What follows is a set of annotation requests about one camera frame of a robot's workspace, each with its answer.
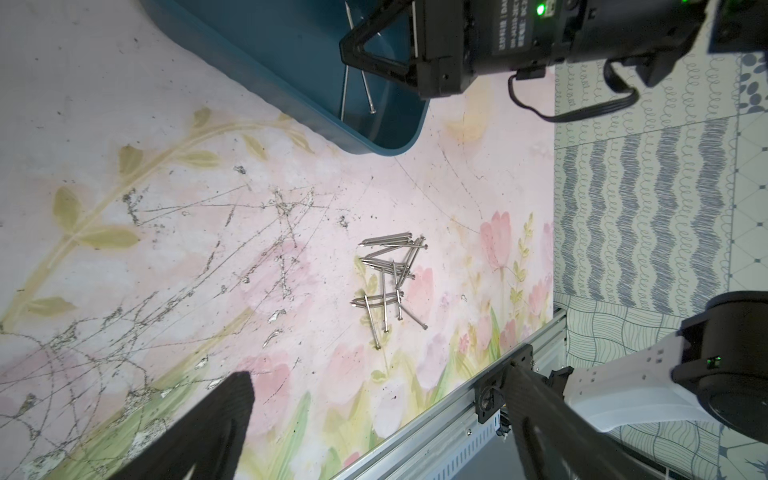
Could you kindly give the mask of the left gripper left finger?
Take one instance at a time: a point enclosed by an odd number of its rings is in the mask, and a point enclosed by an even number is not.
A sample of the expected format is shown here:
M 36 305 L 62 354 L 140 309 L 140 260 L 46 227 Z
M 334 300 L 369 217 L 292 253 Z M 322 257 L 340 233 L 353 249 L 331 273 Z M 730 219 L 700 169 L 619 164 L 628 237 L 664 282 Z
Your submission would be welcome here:
M 251 375 L 234 372 L 122 467 L 114 479 L 232 479 L 255 396 Z

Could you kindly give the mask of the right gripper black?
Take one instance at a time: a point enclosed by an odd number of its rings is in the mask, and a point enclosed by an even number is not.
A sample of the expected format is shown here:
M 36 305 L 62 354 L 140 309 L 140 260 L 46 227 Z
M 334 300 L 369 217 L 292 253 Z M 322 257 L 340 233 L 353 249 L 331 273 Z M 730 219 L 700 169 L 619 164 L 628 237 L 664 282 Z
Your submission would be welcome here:
M 424 99 L 478 76 L 619 62 L 652 88 L 692 48 L 703 1 L 380 1 L 340 41 L 342 62 Z

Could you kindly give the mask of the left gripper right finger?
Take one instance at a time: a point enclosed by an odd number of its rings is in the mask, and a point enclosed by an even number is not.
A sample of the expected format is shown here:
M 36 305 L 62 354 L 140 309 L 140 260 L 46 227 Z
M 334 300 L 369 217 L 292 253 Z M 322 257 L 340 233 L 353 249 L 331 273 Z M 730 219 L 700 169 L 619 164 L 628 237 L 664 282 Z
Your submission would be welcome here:
M 511 432 L 528 479 L 651 479 L 653 475 L 598 433 L 565 401 L 535 419 L 510 416 Z

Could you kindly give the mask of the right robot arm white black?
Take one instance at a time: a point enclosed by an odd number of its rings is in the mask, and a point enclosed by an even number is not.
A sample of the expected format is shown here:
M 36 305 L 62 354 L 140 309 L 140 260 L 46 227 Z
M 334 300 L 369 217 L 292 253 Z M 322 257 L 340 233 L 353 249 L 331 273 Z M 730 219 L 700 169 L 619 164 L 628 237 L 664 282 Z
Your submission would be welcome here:
M 550 66 L 598 61 L 608 101 L 548 117 L 554 125 L 597 122 L 633 108 L 640 90 L 617 73 L 632 68 L 641 84 L 662 83 L 712 26 L 709 51 L 753 53 L 767 46 L 763 1 L 383 1 L 352 23 L 341 39 L 342 62 L 416 92 L 426 100 L 464 92 L 478 77 L 508 72 L 509 83 L 540 79 Z M 611 150 L 598 134 L 583 146 L 590 178 L 588 212 L 579 201 L 578 145 L 566 147 L 555 222 L 560 284 L 585 288 L 598 301 L 626 307 L 649 301 L 674 314 L 689 302 L 697 313 L 652 346 L 590 368 L 549 376 L 528 373 L 527 358 L 484 376 L 476 413 L 486 421 L 507 409 L 520 425 L 541 425 L 558 413 L 569 429 L 606 432 L 664 421 L 716 421 L 757 441 L 767 438 L 767 295 L 718 293 L 715 233 L 721 203 L 694 195 L 715 188 L 724 173 L 718 120 L 702 125 L 689 172 L 683 126 L 662 126 L 646 145 L 626 132 Z

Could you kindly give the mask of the teal plastic storage box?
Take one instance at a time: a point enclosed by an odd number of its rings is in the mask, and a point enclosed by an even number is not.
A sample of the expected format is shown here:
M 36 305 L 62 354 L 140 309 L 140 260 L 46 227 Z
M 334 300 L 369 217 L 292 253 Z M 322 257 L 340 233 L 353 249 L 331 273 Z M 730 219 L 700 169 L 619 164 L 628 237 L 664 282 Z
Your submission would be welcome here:
M 339 119 L 345 67 L 339 43 L 376 1 L 141 5 L 175 43 L 349 153 L 400 155 L 421 133 L 427 101 L 366 73 L 377 110 L 371 115 L 360 71 L 354 68 L 349 68 L 345 120 Z

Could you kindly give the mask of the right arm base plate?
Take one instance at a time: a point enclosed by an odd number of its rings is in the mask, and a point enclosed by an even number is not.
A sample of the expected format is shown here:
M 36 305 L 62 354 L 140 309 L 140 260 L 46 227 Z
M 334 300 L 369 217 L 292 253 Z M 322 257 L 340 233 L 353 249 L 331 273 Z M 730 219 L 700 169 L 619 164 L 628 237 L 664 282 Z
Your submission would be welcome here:
M 503 407 L 511 417 L 527 415 L 535 419 L 563 409 L 564 390 L 575 369 L 564 366 L 537 373 L 535 367 L 543 358 L 532 344 L 523 343 L 480 375 L 474 383 L 475 413 L 480 424 Z

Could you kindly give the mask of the aluminium mounting rail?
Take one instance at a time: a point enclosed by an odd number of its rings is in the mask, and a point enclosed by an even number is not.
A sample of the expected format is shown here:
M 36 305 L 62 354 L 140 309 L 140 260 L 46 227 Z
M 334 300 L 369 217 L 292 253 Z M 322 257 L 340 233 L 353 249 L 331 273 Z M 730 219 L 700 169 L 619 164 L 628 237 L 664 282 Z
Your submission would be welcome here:
M 336 475 L 338 479 L 452 479 L 496 437 L 499 415 L 479 420 L 476 395 L 483 377 L 520 361 L 536 373 L 565 365 L 566 311 L 501 359 L 466 381 L 392 437 Z

